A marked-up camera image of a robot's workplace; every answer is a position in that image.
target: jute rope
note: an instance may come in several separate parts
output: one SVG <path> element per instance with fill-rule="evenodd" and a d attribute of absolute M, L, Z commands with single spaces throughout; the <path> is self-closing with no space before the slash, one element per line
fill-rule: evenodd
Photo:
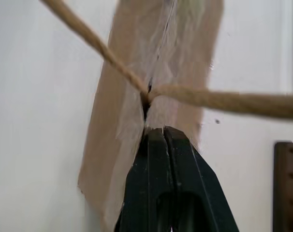
<path fill-rule="evenodd" d="M 293 120 L 293 94 L 241 94 L 236 92 L 214 92 L 195 90 L 183 86 L 164 85 L 150 93 L 141 79 L 130 71 L 114 53 L 100 40 L 81 19 L 79 19 L 62 0 L 41 0 L 72 31 L 82 37 L 103 59 L 108 61 L 151 103 L 157 96 L 167 96 L 180 102 L 198 107 L 216 109 L 238 114 L 267 116 Z"/>

